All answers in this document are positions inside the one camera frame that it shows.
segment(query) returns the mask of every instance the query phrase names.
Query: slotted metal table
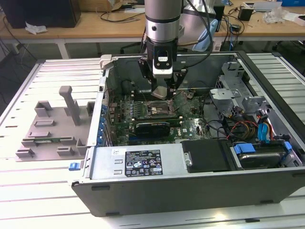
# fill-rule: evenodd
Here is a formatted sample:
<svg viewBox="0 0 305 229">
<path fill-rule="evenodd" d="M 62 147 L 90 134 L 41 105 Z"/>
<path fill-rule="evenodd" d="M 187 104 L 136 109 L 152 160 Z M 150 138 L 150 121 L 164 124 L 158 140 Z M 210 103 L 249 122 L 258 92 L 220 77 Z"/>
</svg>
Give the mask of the slotted metal table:
<svg viewBox="0 0 305 229">
<path fill-rule="evenodd" d="M 249 57 L 305 121 L 305 83 L 302 76 L 282 57 L 268 53 L 250 54 Z M 65 106 L 58 91 L 62 85 L 71 85 L 73 98 L 79 105 L 86 105 L 88 101 L 95 100 L 101 74 L 99 59 L 38 63 L 2 114 L 0 228 L 305 227 L 305 188 L 280 204 L 96 218 L 70 187 L 70 182 L 80 177 L 81 171 L 69 171 L 68 166 L 80 160 L 15 162 L 15 152 L 36 115 L 36 103 L 49 100 L 52 107 Z M 187 193 L 181 196 L 180 201 L 187 201 Z"/>
</svg>

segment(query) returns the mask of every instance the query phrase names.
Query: blue drive latch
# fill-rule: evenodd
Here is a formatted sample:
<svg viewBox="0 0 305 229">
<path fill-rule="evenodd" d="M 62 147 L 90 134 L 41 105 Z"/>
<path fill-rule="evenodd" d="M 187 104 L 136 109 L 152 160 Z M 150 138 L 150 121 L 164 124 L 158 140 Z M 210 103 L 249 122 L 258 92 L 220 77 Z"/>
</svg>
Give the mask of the blue drive latch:
<svg viewBox="0 0 305 229">
<path fill-rule="evenodd" d="M 240 143 L 234 146 L 236 154 L 255 153 L 255 149 L 251 143 Z"/>
</svg>

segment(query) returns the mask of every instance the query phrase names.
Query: electronic device on desk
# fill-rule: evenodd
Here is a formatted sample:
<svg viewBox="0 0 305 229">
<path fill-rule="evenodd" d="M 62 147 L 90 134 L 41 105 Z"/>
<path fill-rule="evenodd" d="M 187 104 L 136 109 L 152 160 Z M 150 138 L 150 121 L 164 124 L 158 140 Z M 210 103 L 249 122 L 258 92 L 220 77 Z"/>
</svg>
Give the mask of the electronic device on desk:
<svg viewBox="0 0 305 229">
<path fill-rule="evenodd" d="M 31 25 L 46 27 L 75 27 L 81 17 L 78 0 L 0 0 L 10 25 L 25 28 Z"/>
<path fill-rule="evenodd" d="M 253 8 L 256 12 L 271 11 L 274 8 L 282 5 L 281 1 L 256 1 L 256 2 L 243 2 L 246 7 Z"/>
<path fill-rule="evenodd" d="M 282 2 L 282 6 L 305 6 L 305 0 L 277 0 L 278 2 Z"/>
<path fill-rule="evenodd" d="M 254 9 L 250 7 L 241 7 L 238 13 L 238 19 L 241 21 L 249 21 Z"/>
</svg>

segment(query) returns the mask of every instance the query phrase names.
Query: wooden table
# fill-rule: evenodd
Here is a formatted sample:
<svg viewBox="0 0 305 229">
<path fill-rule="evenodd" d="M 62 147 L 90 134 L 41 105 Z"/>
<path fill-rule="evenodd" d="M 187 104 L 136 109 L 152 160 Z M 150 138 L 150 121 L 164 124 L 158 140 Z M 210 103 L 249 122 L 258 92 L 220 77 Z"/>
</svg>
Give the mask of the wooden table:
<svg viewBox="0 0 305 229">
<path fill-rule="evenodd" d="M 237 7 L 243 0 L 233 0 L 234 5 L 225 7 L 227 13 L 231 8 Z M 305 13 L 305 7 L 285 8 L 290 12 Z M 109 15 L 111 20 L 120 20 L 130 17 L 132 13 L 112 13 Z M 67 43 L 82 42 L 139 42 L 141 40 L 145 16 L 138 17 L 138 21 L 129 23 L 111 23 L 102 21 L 95 12 L 83 12 L 81 19 L 75 28 L 48 28 L 48 32 L 33 35 L 25 29 L 11 29 L 11 32 L 22 43 L 55 43 L 58 45 L 63 59 L 68 59 L 69 53 L 66 49 Z M 263 21 L 262 13 L 252 15 L 249 22 L 245 22 L 245 30 L 238 38 L 240 41 L 297 41 L 305 40 L 305 27 L 298 24 L 285 21 L 284 23 L 266 24 Z M 5 29 L 2 20 L 0 20 L 0 37 L 5 43 L 17 43 L 16 40 Z M 226 26 L 221 25 L 219 32 L 214 35 L 214 49 L 220 46 L 226 35 Z"/>
</svg>

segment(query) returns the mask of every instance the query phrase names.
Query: table leg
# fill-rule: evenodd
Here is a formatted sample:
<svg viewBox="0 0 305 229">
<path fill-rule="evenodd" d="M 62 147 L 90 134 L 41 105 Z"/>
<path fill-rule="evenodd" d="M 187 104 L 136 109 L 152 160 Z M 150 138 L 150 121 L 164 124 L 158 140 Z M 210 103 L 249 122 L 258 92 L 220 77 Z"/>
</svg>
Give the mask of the table leg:
<svg viewBox="0 0 305 229">
<path fill-rule="evenodd" d="M 95 45 L 96 45 L 96 49 L 97 49 L 97 54 L 100 57 L 102 55 L 102 49 L 101 49 L 100 43 L 95 43 Z"/>
<path fill-rule="evenodd" d="M 262 51 L 263 51 L 263 52 L 267 52 L 268 49 L 269 49 L 270 44 L 271 44 L 271 41 L 268 41 L 268 42 L 266 43 L 266 45 L 265 45 L 265 47 L 264 47 L 264 49 L 263 49 Z"/>
<path fill-rule="evenodd" d="M 61 57 L 63 59 L 70 59 L 70 54 L 67 50 L 66 44 L 64 42 L 57 43 L 59 51 L 61 52 Z"/>
<path fill-rule="evenodd" d="M 19 50 L 17 48 L 17 45 L 18 44 L 6 44 L 8 49 L 15 55 L 18 55 L 19 54 Z"/>
</svg>

